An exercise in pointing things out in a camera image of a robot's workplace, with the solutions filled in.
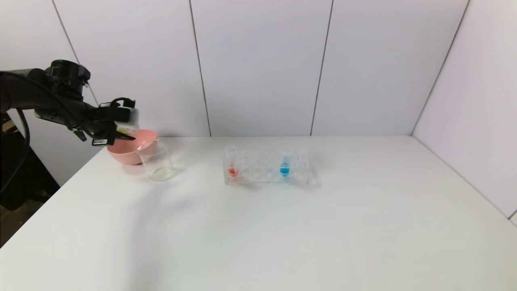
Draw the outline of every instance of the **test tube with blue liquid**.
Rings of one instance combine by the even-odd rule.
[[[282,177],[289,176],[289,172],[291,171],[291,160],[293,158],[293,149],[286,148],[281,152],[280,158],[280,174]]]

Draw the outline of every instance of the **panel seam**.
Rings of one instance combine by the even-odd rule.
[[[78,64],[81,64],[79,62],[79,58],[77,57],[77,54],[75,53],[75,49],[73,49],[72,42],[70,41],[70,37],[68,37],[68,33],[66,32],[65,25],[63,24],[63,20],[61,19],[61,15],[59,15],[59,11],[57,10],[57,6],[56,6],[56,3],[54,2],[54,0],[52,0],[52,5],[54,5],[54,10],[56,11],[57,18],[59,19],[59,23],[61,24],[61,27],[63,28],[63,32],[65,32],[66,39],[68,41],[68,44],[70,45],[70,48],[72,49],[72,53],[75,56],[75,60],[77,61]],[[92,96],[94,98],[95,103],[97,104],[97,106],[99,106],[99,102],[97,101],[97,98],[95,97],[95,94],[94,94],[94,91],[92,89],[92,86],[88,85],[88,89],[92,93]]]
[[[436,156],[440,161],[442,161],[442,163],[444,163],[449,169],[451,169],[454,173],[456,173],[456,175],[458,175],[458,177],[460,177],[463,181],[465,181],[465,183],[467,183],[470,187],[472,187],[472,189],[474,189],[479,195],[481,195],[481,197],[483,197],[483,199],[485,199],[490,205],[492,205],[495,208],[495,210],[497,210],[502,216],[504,216],[507,219],[510,219],[517,212],[517,210],[515,210],[513,214],[511,214],[509,217],[506,217],[506,214],[501,209],[499,209],[493,202],[491,202],[481,191],[479,191],[479,189],[477,189],[474,185],[472,185],[472,183],[470,183],[465,177],[463,177],[451,165],[449,165],[440,156],[438,156],[438,154],[433,152],[425,143],[423,143],[421,140],[419,140],[415,136],[412,136],[412,138],[414,138],[416,141],[418,141],[424,148],[426,148],[428,151],[430,151],[434,156]]]
[[[425,107],[427,106],[429,99],[431,98],[431,95],[433,94],[434,87],[436,86],[436,83],[438,82],[438,79],[440,78],[440,74],[442,73],[442,70],[444,69],[445,63],[447,62],[447,58],[449,57],[449,53],[451,52],[452,45],[454,44],[454,41],[456,40],[458,31],[460,31],[461,23],[463,22],[463,18],[465,17],[465,13],[467,12],[469,4],[470,4],[470,0],[467,0],[467,5],[465,5],[465,10],[463,11],[463,14],[461,15],[460,23],[458,24],[458,28],[456,29],[456,32],[454,33],[454,37],[452,38],[451,44],[449,46],[449,49],[447,50],[447,54],[445,55],[444,62],[442,63],[442,66],[440,67],[440,70],[438,71],[438,75],[436,75],[436,79],[434,79],[433,86],[431,87],[431,90],[429,91],[429,95],[427,95],[427,99],[425,99],[425,103],[423,104],[422,111],[420,111],[420,114],[418,115],[417,121],[415,122],[415,125],[413,126],[413,130],[411,131],[410,136],[413,136],[413,134],[415,133],[417,124],[420,121],[420,118],[422,118],[422,114],[425,111]]]
[[[325,37],[325,46],[323,46],[323,57],[322,57],[322,65],[320,68],[320,78],[318,79],[318,88],[316,89],[316,100],[314,101],[314,112],[312,113],[311,132],[309,133],[309,136],[312,136],[312,128],[314,127],[314,118],[316,117],[316,105],[318,103],[318,94],[320,93],[320,84],[322,81],[323,63],[325,61],[325,52],[327,50],[328,32],[330,30],[330,19],[332,18],[333,7],[334,7],[334,0],[332,0],[332,3],[330,4],[330,14],[328,16],[328,25],[327,25],[327,36]]]
[[[194,24],[194,11],[192,10],[192,1],[189,0],[190,6],[190,17],[192,19],[192,30],[194,31],[194,41],[195,41],[195,50],[197,53],[197,63],[199,65],[199,74],[201,76],[201,87],[203,89],[203,99],[205,101],[205,110],[206,110],[206,121],[208,122],[208,132],[210,136],[212,136],[212,130],[210,128],[210,117],[208,116],[208,104],[206,103],[206,93],[205,93],[205,82],[203,81],[203,72],[201,71],[201,59],[199,57],[199,47],[197,46],[197,35],[195,33],[195,24]]]

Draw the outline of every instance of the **test tube rack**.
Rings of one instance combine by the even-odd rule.
[[[309,160],[302,149],[287,147],[278,151],[247,151],[227,145],[223,160],[226,185],[310,182]]]

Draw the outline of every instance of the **glass beaker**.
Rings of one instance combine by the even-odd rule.
[[[138,147],[136,152],[142,159],[145,171],[152,181],[167,181],[174,175],[171,155],[164,141],[157,139],[145,142]]]

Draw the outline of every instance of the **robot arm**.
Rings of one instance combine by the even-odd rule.
[[[117,131],[118,124],[137,127],[135,102],[118,98],[95,108],[83,101],[83,86],[90,72],[64,60],[53,61],[46,70],[26,69],[0,72],[0,111],[34,109],[36,117],[66,125],[82,141],[85,134],[92,145],[112,145],[115,139],[134,139]]]

